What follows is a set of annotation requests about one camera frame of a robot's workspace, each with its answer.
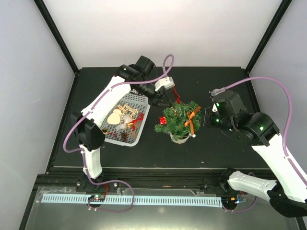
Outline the red gift box ornament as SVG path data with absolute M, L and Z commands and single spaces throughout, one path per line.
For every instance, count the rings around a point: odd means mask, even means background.
M 166 125 L 167 124 L 166 117 L 165 116 L 159 117 L 159 122 L 161 125 Z

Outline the brown ribbon bow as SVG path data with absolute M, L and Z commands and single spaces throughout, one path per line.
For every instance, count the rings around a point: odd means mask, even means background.
M 188 119 L 187 121 L 184 123 L 184 126 L 185 127 L 188 127 L 190 128 L 190 135 L 194 138 L 196 137 L 196 134 L 195 134 L 195 130 L 194 130 L 194 124 L 193 124 L 193 117 L 197 114 L 197 112 L 201 109 L 200 106 L 196 107 L 192 112 L 191 111 L 187 111 L 187 116 L 188 116 Z

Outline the small green christmas tree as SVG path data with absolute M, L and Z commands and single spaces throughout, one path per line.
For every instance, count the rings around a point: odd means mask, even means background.
M 181 102 L 181 104 L 178 104 L 177 102 L 172 103 L 171 107 L 166 108 L 163 111 L 162 115 L 166 117 L 167 124 L 166 125 L 161 125 L 160 123 L 156 124 L 154 126 L 155 132 L 165 133 L 168 135 L 172 133 L 173 135 L 178 135 L 178 136 L 189 135 L 189 137 L 192 137 L 190 135 L 189 126 L 185 127 L 184 123 L 188 119 L 187 111 L 192 112 L 198 106 L 199 105 L 193 101 L 189 103 Z M 201 118 L 202 118 L 201 110 L 199 110 L 192 119 L 194 124 L 195 134 L 201 127 Z

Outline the white perforated plastic basket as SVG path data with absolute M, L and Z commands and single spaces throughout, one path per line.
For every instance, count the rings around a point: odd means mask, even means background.
M 136 139 L 132 139 L 131 138 L 131 133 L 132 131 L 134 130 L 134 123 L 130 123 L 129 126 L 126 128 L 126 129 L 121 129 L 121 130 L 116 130 L 116 126 L 117 125 L 110 125 L 107 123 L 107 118 L 108 116 L 113 112 L 114 109 L 117 109 L 117 106 L 120 104 L 120 105 L 124 105 L 128 103 L 129 106 L 131 106 L 132 108 L 136 108 L 138 109 L 139 113 L 138 113 L 138 116 L 140 113 L 144 113 L 144 119 L 141 121 L 142 122 L 142 125 L 141 127 L 139 128 L 138 130 L 138 135 L 137 135 L 137 138 Z M 110 110 L 110 112 L 108 113 L 108 115 L 106 116 L 106 118 L 104 119 L 104 121 L 102 122 L 101 126 L 100 126 L 100 129 L 102 130 L 103 128 L 106 128 L 109 132 L 114 132 L 115 130 L 117 131 L 117 135 L 118 135 L 118 138 L 115 139 L 113 137 L 111 137 L 109 134 L 106 135 L 106 139 L 105 139 L 105 142 L 108 142 L 108 143 L 112 143 L 112 144 L 116 144 L 116 145 L 121 145 L 121 146 L 128 146 L 128 147 L 133 147 L 135 146 L 138 142 L 139 142 L 139 139 L 141 137 L 141 134 L 142 134 L 142 130 L 144 128 L 144 124 L 145 124 L 145 121 L 146 121 L 146 118 L 147 118 L 147 115 L 149 113 L 149 110 L 150 110 L 150 105 L 148 104 L 148 98 L 145 97 L 145 96 L 141 96 L 141 95 L 138 95 L 136 93 L 135 90 L 127 93 L 125 96 L 123 96 L 118 102 L 117 104 Z M 128 138 L 128 141 L 127 142 L 122 142 L 121 140 L 121 133 L 122 132 L 126 132 L 129 134 L 129 138 Z

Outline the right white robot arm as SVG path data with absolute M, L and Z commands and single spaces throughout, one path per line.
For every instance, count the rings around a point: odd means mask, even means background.
M 288 148 L 274 121 L 265 113 L 249 113 L 238 93 L 212 92 L 212 107 L 204 110 L 204 127 L 217 128 L 226 136 L 247 144 L 257 152 L 275 175 L 261 179 L 228 168 L 218 181 L 219 190 L 246 192 L 267 202 L 288 218 L 307 215 L 307 175 Z

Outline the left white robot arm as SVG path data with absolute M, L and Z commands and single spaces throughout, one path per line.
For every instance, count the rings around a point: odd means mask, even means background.
M 161 105 L 167 98 L 166 90 L 175 85 L 168 76 L 169 69 L 163 69 L 161 76 L 147 80 L 153 68 L 154 63 L 145 56 L 140 56 L 135 64 L 120 66 L 103 91 L 81 112 L 72 114 L 74 125 L 69 134 L 78 139 L 83 172 L 88 176 L 86 185 L 92 191 L 103 186 L 103 179 L 99 177 L 102 173 L 100 148 L 106 138 L 102 124 L 110 111 L 131 90 L 147 97 L 149 105 Z

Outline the gold merry christmas sign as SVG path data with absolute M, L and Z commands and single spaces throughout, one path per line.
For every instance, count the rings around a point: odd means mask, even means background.
M 135 120 L 138 117 L 138 113 L 139 113 L 138 109 L 132 108 L 131 106 L 129 106 L 128 103 L 124 105 L 119 104 L 117 106 L 117 109 L 119 109 L 125 115 L 129 114 L 132 120 Z

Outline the white tree pot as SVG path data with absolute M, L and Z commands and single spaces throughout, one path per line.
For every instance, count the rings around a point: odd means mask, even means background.
M 172 133 L 170 134 L 170 138 L 172 142 L 177 143 L 177 144 L 183 144 L 189 139 L 189 135 L 187 136 L 178 136 L 178 135 L 173 135 Z

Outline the white mesh bow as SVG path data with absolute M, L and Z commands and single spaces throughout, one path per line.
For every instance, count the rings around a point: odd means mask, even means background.
M 116 130 L 126 129 L 129 124 L 132 123 L 132 119 L 130 118 L 130 115 L 124 115 L 120 124 L 116 126 Z

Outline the cream heart ornament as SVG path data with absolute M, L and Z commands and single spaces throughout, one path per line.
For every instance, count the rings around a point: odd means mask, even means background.
M 113 112 L 108 116 L 107 123 L 110 125 L 118 125 L 121 122 L 122 111 L 114 109 Z

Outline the brown pine cone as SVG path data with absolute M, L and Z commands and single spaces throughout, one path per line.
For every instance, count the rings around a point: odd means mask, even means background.
M 127 142 L 128 141 L 128 138 L 129 138 L 129 134 L 128 133 L 122 132 L 120 135 L 121 135 L 122 142 Z

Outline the red berry sprig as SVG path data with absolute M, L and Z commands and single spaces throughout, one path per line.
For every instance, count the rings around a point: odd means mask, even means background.
M 115 139 L 118 138 L 118 135 L 117 135 L 117 131 L 115 130 L 114 132 L 110 132 L 109 135 Z

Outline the gold bell ornament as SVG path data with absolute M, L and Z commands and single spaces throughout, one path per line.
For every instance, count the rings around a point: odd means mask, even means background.
M 103 132 L 104 135 L 108 135 L 109 134 L 109 131 L 106 128 L 103 128 L 102 132 Z

